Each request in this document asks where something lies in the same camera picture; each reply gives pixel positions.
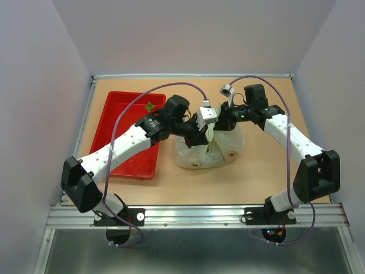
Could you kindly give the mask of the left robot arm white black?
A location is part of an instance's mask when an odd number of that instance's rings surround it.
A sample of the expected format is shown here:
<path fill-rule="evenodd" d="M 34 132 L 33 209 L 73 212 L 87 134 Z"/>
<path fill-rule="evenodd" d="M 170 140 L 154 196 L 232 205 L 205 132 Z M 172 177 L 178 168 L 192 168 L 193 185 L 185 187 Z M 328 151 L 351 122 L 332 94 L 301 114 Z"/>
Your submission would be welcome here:
<path fill-rule="evenodd" d="M 115 225 L 127 218 L 125 204 L 98 184 L 116 167 L 145 151 L 170 135 L 182 136 L 188 146 L 207 144 L 205 132 L 208 124 L 216 121 L 216 112 L 204 101 L 203 107 L 187 119 L 189 102 L 179 96 L 170 97 L 164 107 L 139 119 L 119 137 L 112 136 L 110 143 L 92 154 L 77 159 L 70 156 L 63 163 L 61 188 L 79 212 L 96 211 L 106 215 Z"/>

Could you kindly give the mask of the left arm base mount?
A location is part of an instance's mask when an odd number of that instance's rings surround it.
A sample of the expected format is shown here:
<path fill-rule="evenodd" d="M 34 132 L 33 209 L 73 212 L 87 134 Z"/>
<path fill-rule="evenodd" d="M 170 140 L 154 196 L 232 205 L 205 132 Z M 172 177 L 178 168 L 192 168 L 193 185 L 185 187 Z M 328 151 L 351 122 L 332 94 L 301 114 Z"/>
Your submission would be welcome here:
<path fill-rule="evenodd" d="M 93 210 L 94 213 L 94 226 L 96 227 L 126 227 L 126 222 L 135 226 L 141 227 L 145 223 L 145 209 L 144 208 L 124 208 L 118 217 L 114 215 L 108 216 L 102 212 Z"/>

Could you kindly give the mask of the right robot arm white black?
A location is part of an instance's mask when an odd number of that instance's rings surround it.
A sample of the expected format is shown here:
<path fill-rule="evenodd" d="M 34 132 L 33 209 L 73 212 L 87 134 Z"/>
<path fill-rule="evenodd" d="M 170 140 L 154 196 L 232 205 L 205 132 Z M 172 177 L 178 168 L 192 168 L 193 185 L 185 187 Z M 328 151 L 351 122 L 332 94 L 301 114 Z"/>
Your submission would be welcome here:
<path fill-rule="evenodd" d="M 244 218 L 248 225 L 275 225 L 287 221 L 294 224 L 294 207 L 333 194 L 340 189 L 340 157 L 314 144 L 288 121 L 277 105 L 269 105 L 264 86 L 244 88 L 246 100 L 233 104 L 234 88 L 226 84 L 220 93 L 228 97 L 221 106 L 216 130 L 231 131 L 238 122 L 253 122 L 287 149 L 298 163 L 293 184 L 286 190 L 265 199 L 261 207 L 249 207 Z"/>

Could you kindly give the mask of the pale green plastic bag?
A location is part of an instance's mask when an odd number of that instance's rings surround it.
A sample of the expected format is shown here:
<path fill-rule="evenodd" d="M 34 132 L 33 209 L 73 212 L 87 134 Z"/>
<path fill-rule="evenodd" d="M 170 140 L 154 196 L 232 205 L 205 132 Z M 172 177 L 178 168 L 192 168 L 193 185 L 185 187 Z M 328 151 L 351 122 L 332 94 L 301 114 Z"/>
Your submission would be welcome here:
<path fill-rule="evenodd" d="M 177 163 L 187 169 L 222 167 L 236 160 L 245 148 L 245 137 L 239 126 L 231 131 L 217 131 L 208 126 L 207 145 L 188 148 L 184 138 L 175 137 Z"/>

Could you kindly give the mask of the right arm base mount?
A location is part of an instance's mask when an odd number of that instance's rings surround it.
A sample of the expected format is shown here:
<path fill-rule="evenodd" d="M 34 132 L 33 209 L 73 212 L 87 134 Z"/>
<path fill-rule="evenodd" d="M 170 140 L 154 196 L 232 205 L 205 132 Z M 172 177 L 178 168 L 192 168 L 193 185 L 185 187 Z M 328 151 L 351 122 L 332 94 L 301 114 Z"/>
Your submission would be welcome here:
<path fill-rule="evenodd" d="M 246 207 L 241 216 L 241 221 L 248 226 L 260 226 L 262 228 L 297 223 L 293 210 L 267 212 L 263 207 Z"/>

